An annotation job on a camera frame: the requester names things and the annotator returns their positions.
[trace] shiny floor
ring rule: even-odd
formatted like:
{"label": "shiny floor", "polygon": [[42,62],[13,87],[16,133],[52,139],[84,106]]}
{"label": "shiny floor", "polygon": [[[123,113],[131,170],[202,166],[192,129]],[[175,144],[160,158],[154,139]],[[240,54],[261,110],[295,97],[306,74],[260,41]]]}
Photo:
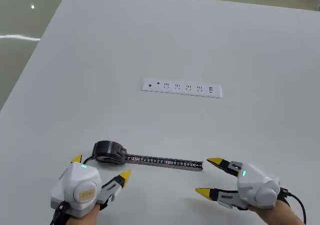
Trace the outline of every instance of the shiny floor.
{"label": "shiny floor", "polygon": [[[224,0],[316,10],[320,0]],[[61,0],[0,0],[0,109]]]}

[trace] power strip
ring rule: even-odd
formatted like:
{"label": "power strip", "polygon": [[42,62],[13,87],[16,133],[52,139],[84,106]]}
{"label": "power strip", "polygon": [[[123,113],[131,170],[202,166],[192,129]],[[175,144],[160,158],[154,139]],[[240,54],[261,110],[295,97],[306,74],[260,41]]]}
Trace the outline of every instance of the power strip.
{"label": "power strip", "polygon": [[184,94],[211,98],[222,98],[220,85],[174,81],[166,79],[145,78],[142,81],[142,91]]}

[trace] table surface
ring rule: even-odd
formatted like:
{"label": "table surface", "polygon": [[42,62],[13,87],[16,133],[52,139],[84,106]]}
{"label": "table surface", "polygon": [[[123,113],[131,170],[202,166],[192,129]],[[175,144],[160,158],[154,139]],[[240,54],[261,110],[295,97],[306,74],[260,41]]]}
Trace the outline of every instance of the table surface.
{"label": "table surface", "polygon": [[[47,224],[68,161],[113,140],[133,154],[254,163],[316,224],[319,25],[317,12],[217,0],[63,0],[1,110],[1,221]],[[220,84],[223,98],[142,92],[143,78]],[[98,224],[263,224],[197,194],[236,189],[203,164],[89,162],[103,181],[132,170]]]}

